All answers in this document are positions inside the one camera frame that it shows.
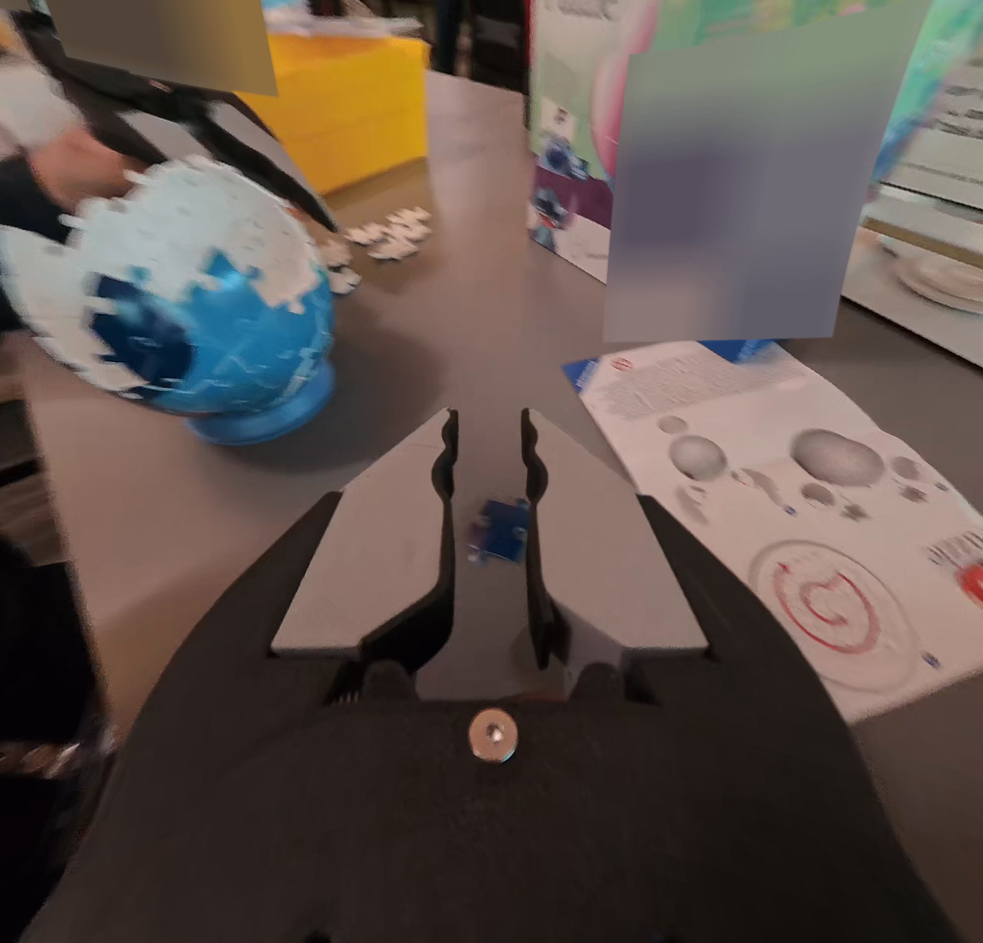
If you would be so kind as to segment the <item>person's left hand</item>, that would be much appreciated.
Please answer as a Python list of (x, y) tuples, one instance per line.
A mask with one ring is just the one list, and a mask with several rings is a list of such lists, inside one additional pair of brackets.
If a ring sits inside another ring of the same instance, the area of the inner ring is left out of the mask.
[(147, 165), (103, 145), (83, 126), (70, 126), (28, 151), (31, 172), (45, 195), (64, 212), (90, 198), (125, 195), (133, 175)]

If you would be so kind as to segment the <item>white instruction sheet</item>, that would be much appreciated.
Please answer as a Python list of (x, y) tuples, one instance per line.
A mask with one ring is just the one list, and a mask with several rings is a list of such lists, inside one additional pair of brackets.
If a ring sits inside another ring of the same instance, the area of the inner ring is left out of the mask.
[(848, 722), (981, 674), (980, 512), (818, 373), (694, 341), (562, 371), (637, 491), (765, 604)]

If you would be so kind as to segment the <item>person's left forearm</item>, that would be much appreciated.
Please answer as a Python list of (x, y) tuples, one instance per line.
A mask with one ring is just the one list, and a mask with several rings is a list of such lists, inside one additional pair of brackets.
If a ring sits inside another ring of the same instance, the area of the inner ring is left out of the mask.
[(21, 154), (1, 162), (1, 227), (30, 232), (63, 245), (70, 228), (64, 208), (51, 199)]

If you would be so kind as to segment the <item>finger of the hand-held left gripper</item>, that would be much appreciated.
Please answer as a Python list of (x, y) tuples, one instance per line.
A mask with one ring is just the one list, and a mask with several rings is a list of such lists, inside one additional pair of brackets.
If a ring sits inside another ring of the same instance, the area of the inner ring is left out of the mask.
[(339, 225), (278, 139), (237, 99), (205, 100), (205, 144), (218, 161), (331, 233)]
[(203, 159), (217, 162), (217, 156), (181, 124), (140, 111), (119, 114), (124, 154), (140, 163), (151, 165), (168, 161)]

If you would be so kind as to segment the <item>white round plastic disc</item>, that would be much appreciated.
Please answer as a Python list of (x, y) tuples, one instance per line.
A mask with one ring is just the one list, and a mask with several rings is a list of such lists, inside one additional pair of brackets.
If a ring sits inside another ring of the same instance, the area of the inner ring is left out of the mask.
[(909, 292), (953, 311), (982, 315), (982, 271), (938, 254), (890, 250), (892, 273)]

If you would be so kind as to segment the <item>blue puzzle ball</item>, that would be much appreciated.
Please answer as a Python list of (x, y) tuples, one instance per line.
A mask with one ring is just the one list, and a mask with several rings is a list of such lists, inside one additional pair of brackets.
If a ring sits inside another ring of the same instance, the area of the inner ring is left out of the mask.
[(63, 215), (63, 245), (2, 227), (19, 322), (81, 380), (161, 413), (249, 414), (293, 396), (334, 330), (304, 226), (224, 163), (170, 161), (132, 182)]

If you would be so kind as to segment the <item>blue plastic ball stand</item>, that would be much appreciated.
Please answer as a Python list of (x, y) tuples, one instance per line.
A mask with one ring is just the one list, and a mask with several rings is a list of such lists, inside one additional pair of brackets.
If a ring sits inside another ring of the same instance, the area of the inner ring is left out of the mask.
[(210, 445), (241, 447), (262, 445), (291, 435), (311, 423), (334, 395), (336, 373), (324, 359), (293, 395), (274, 408), (249, 414), (217, 414), (188, 418), (185, 427)]

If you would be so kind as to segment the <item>blue puzzle piece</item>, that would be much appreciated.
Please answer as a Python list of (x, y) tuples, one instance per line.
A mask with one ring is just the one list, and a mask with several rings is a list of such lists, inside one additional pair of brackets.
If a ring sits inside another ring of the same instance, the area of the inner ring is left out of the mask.
[(531, 508), (524, 498), (487, 499), (468, 528), (468, 560), (521, 565), (526, 554)]

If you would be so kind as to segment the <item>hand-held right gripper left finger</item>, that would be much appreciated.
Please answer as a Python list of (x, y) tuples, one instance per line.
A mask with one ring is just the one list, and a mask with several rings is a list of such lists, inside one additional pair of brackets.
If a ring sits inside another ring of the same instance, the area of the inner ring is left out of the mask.
[(406, 671), (436, 656), (453, 625), (458, 426), (441, 409), (344, 487), (273, 654)]

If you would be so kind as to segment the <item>open white cardboard box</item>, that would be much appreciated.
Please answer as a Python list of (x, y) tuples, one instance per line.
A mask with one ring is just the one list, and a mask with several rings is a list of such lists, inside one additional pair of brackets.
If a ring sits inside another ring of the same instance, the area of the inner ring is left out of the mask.
[(927, 123), (866, 207), (842, 298), (981, 368), (982, 315), (912, 294), (890, 250), (982, 271), (982, 52), (952, 76)]

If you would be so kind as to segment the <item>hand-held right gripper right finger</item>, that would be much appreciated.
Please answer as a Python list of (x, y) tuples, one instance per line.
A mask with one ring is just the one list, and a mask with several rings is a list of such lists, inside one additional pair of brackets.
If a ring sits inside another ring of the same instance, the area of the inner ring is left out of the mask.
[(523, 409), (528, 627), (536, 663), (620, 671), (708, 642), (633, 486)]

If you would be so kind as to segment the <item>cardboard puzzle box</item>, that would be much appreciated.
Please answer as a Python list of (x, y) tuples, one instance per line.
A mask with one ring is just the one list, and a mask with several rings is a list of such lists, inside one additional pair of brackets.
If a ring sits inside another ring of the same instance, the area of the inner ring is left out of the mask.
[(532, 0), (534, 241), (607, 345), (832, 335), (856, 227), (981, 0)]

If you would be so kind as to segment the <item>yellow plastic bin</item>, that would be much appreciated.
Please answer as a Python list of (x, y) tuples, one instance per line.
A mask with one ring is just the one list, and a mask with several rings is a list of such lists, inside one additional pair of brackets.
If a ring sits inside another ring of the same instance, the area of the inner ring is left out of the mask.
[(316, 192), (428, 157), (424, 40), (276, 35), (268, 44), (277, 94), (237, 96)]

